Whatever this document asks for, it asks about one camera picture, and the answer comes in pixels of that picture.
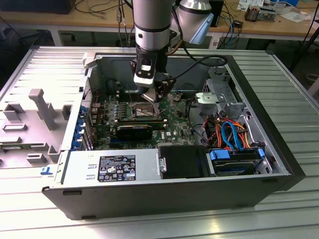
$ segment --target black cable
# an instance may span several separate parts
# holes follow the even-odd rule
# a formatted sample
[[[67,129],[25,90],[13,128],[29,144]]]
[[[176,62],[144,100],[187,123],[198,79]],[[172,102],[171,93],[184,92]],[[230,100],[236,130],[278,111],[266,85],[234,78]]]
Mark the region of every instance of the black cable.
[[[177,17],[177,13],[176,13],[174,7],[172,7],[172,15],[173,15],[173,18],[174,18],[174,20],[175,20],[175,22],[176,22],[176,25],[177,25],[177,27],[178,27],[178,30],[179,30],[179,33],[180,33],[180,38],[181,38],[181,40],[183,40],[183,32],[182,32],[181,26],[180,26],[180,24],[179,24],[179,20],[178,20],[178,17]],[[183,74],[185,74],[187,71],[189,71],[192,67],[194,67],[194,66],[197,65],[197,64],[201,64],[201,65],[204,65],[204,66],[210,66],[210,67],[224,66],[224,65],[227,64],[227,59],[226,59],[226,57],[224,57],[224,56],[220,56],[220,55],[208,55],[208,56],[202,57],[201,59],[196,59],[195,57],[193,57],[193,56],[189,53],[189,51],[187,50],[187,48],[186,48],[184,42],[183,42],[183,48],[184,48],[184,51],[186,52],[186,54],[187,54],[193,61],[195,61],[195,63],[193,63],[193,64],[192,64],[189,68],[187,68],[184,72],[182,72],[181,74],[179,74],[179,75],[176,76],[176,77],[173,77],[172,79],[176,79],[176,78],[182,76]],[[212,64],[212,65],[202,62],[203,60],[208,59],[208,58],[211,58],[211,57],[221,58],[221,59],[224,60],[224,62],[219,63],[219,64]]]
[[[201,137],[201,138],[204,140],[205,143],[208,144],[207,140],[206,140],[203,136],[201,136],[200,133],[198,133],[196,130],[194,130],[194,127],[197,126],[197,124],[194,125],[194,126],[192,126],[191,123],[190,123],[189,113],[190,113],[191,103],[192,103],[194,100],[195,100],[195,96],[191,99],[191,101],[190,101],[190,103],[189,103],[188,112],[187,112],[188,124],[189,124],[190,128],[193,130],[193,132],[196,133],[199,137]]]
[[[182,83],[182,84],[180,84],[180,85],[176,88],[176,91],[178,92],[179,88],[180,88],[181,86],[185,86],[185,85],[191,86],[195,91],[197,91],[197,89],[195,88],[195,86],[194,86],[193,84],[191,84],[191,83]]]
[[[116,13],[116,20],[118,21],[118,24],[119,24],[118,33],[119,33],[121,46],[123,47],[123,42],[122,42],[122,38],[121,38],[121,22],[122,22],[121,2],[122,2],[122,0],[118,1],[118,10],[117,10],[117,13]]]
[[[241,27],[237,27],[237,29],[238,29],[238,34],[232,39],[232,41],[233,41],[233,40],[235,40],[235,39],[237,38],[237,41],[232,42],[232,43],[230,44],[230,46],[234,45],[235,43],[237,44],[238,41],[239,41],[239,35],[240,35],[240,33],[241,33],[241,29],[242,29],[242,28],[241,28]],[[227,45],[229,42],[230,42],[230,39],[229,39],[227,42],[224,43],[224,47],[225,47],[225,45]]]
[[[0,16],[0,19],[8,26],[10,27],[17,35],[18,37],[20,37],[29,47],[30,47],[30,44],[6,21],[2,18],[2,16]]]
[[[123,13],[123,21],[124,21],[124,29],[125,29],[125,37],[126,37],[126,44],[129,47],[129,40],[128,40],[128,31],[126,29],[126,20],[125,20],[125,13],[124,13],[124,7],[123,7],[123,0],[121,0],[121,8],[122,8],[122,13]]]
[[[126,3],[127,6],[129,6],[130,9],[133,10],[133,5],[131,5],[127,0],[124,0],[124,2]]]
[[[228,14],[228,16],[229,16],[228,19],[230,20],[231,24],[233,24],[233,22],[234,22],[234,17],[233,17],[232,14],[230,14],[229,9],[228,9],[228,7],[226,6],[225,3],[224,3],[224,6],[225,6],[227,12],[226,12],[226,11],[222,11],[222,12]],[[226,38],[228,37],[228,34],[230,33],[230,31],[231,31],[231,26],[229,26],[229,30],[228,30],[228,32],[227,32],[225,38],[224,38],[223,41],[220,43],[220,45],[219,45],[219,47],[218,47],[217,49],[220,49],[220,48],[222,47],[222,45],[224,45],[224,46],[223,46],[223,49],[225,48],[225,46],[226,46],[225,41],[226,41]]]
[[[107,10],[110,10],[110,9],[115,8],[115,7],[118,6],[118,5],[115,5],[115,6],[109,7],[109,8],[107,8],[107,9],[99,10],[99,11],[82,11],[82,10],[78,9],[77,6],[78,6],[80,3],[84,2],[84,1],[85,1],[85,0],[80,0],[79,2],[77,2],[77,3],[75,4],[75,6],[74,6],[75,10],[77,10],[77,11],[79,11],[79,12],[83,12],[83,13],[97,13],[97,12],[107,11]]]
[[[122,38],[121,38],[121,24],[120,23],[119,23],[119,38],[120,38],[121,46],[123,47],[123,42],[122,42]]]
[[[196,66],[197,64],[199,64],[200,62],[202,62],[203,60],[206,60],[208,58],[212,58],[212,57],[216,57],[216,58],[220,58],[223,59],[224,61],[222,61],[221,63],[215,64],[214,67],[218,67],[218,66],[224,66],[227,64],[227,58],[225,56],[222,55],[208,55],[208,56],[204,56],[202,58],[200,58],[199,60],[196,60],[193,64],[191,64],[186,70],[184,70],[183,72],[181,72],[179,75],[174,76],[172,78],[170,78],[171,80],[175,80],[178,77],[181,77],[182,75],[184,75],[185,73],[187,73],[190,69],[192,69],[194,66]]]
[[[293,70],[294,70],[294,68],[297,66],[297,64],[299,63],[299,61],[300,61],[300,59],[301,59],[301,57],[302,57],[302,55],[303,55],[303,53],[301,53],[301,52],[302,52],[302,47],[303,47],[303,45],[304,45],[304,43],[305,43],[305,41],[306,41],[306,39],[307,39],[307,37],[308,37],[308,35],[309,35],[309,33],[310,33],[310,30],[311,30],[312,26],[313,26],[313,23],[314,23],[314,21],[315,21],[316,15],[317,15],[318,8],[319,8],[319,2],[318,2],[318,4],[317,4],[316,10],[315,10],[315,14],[314,14],[314,18],[313,18],[313,20],[312,20],[312,22],[311,22],[311,25],[310,25],[310,27],[309,27],[309,29],[308,29],[308,32],[307,32],[307,34],[306,34],[306,36],[305,36],[303,42],[301,43],[299,49],[297,50],[297,53],[295,54],[295,57],[294,57],[294,59],[293,59],[293,62],[292,62],[292,64],[291,64],[291,67],[290,67],[290,71],[293,71]]]

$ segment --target workbench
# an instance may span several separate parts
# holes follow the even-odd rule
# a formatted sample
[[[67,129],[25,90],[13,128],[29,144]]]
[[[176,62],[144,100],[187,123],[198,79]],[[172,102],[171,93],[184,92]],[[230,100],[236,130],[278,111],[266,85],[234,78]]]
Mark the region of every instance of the workbench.
[[[72,221],[42,195],[42,187],[53,177],[41,176],[41,168],[0,169],[0,238],[56,239],[69,235],[89,239],[316,238],[319,233],[318,103],[275,55],[246,50],[189,51],[192,55],[234,57],[307,178],[287,192],[270,195],[254,208]],[[85,74],[82,57],[86,52],[116,54],[122,49],[31,49],[1,90],[0,104],[11,103],[18,97],[17,90],[23,87],[41,84],[65,94],[50,99],[52,104],[72,104],[72,87],[77,89]],[[185,53],[178,50],[172,57],[179,54]],[[58,84],[59,80],[68,84]]]
[[[89,4],[92,6],[104,2],[105,1],[103,0],[90,0]],[[111,0],[109,4],[97,6],[94,10],[102,10],[116,6],[117,2],[117,0]],[[244,22],[244,26],[240,34],[241,38],[303,40],[310,26],[309,21],[295,23],[281,16],[277,16],[275,22],[248,22],[245,21],[245,12],[237,10],[236,3],[238,3],[238,0],[226,0],[225,2],[228,6],[229,12],[234,16],[234,18]],[[317,3],[317,1],[309,3],[300,1],[297,7],[316,7]],[[88,11],[88,7],[85,2],[80,3],[77,7],[82,11]],[[127,5],[124,5],[124,11],[129,31],[130,28],[133,27],[134,23],[132,10]],[[59,31],[117,32],[117,7],[107,10],[105,13],[105,19],[88,13],[82,13],[75,9],[72,9],[68,15],[32,12],[0,12],[0,16],[8,21],[14,28],[49,30],[52,34],[54,44],[56,46],[62,46],[63,41],[61,40]],[[2,22],[0,22],[0,26],[6,27],[6,25]],[[207,36],[212,37],[209,48],[216,48],[219,39],[225,36],[228,30],[229,27],[223,19],[219,21],[219,25],[217,27],[211,27],[207,34]],[[311,36],[314,31],[315,30],[312,29],[309,36]],[[121,32],[124,32],[123,23],[121,24]]]

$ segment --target warning label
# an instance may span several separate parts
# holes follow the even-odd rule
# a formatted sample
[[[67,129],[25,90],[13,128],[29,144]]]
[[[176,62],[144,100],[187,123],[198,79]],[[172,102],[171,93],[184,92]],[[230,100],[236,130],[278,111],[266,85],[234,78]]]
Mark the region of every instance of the warning label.
[[[136,180],[135,155],[100,157],[99,182]]]

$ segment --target silver cylindrical arm segment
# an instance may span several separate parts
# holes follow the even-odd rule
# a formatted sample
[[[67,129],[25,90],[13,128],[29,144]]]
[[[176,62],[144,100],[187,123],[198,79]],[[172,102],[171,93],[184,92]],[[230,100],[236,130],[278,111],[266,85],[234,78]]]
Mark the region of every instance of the silver cylindrical arm segment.
[[[134,0],[134,22],[141,30],[170,25],[172,0]]]
[[[173,0],[134,0],[136,43],[145,50],[160,50],[169,43]]]

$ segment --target lab floor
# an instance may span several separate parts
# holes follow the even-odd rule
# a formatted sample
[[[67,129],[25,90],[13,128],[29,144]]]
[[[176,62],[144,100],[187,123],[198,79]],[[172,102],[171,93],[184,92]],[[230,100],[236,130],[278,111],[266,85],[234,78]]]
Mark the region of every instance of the lab floor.
[[[17,30],[21,36],[35,33],[33,30]],[[89,32],[74,32],[76,41],[72,41],[70,35],[64,35],[63,40],[65,46],[120,46],[119,36],[117,33],[103,33],[96,32],[96,42],[92,42],[92,36]],[[6,40],[0,41],[0,88],[6,83],[12,72],[15,70],[23,56],[28,50],[25,42],[19,43],[19,37],[12,30],[7,33]],[[47,34],[37,38],[30,38],[26,40],[29,45],[53,45],[50,36]],[[208,48],[210,39],[207,37],[205,41],[197,45],[188,45],[188,48]],[[246,49],[248,39],[239,39],[237,44],[234,44],[231,49]],[[296,41],[281,41],[276,40],[275,43],[270,43],[267,50],[273,51],[279,59],[289,67],[294,57],[295,51],[299,47],[299,42]],[[253,39],[249,42],[248,49],[264,50],[265,41]],[[312,46],[309,51],[304,55],[298,66],[295,68],[293,74],[308,89],[311,82],[306,79],[307,74],[319,75],[319,48]]]

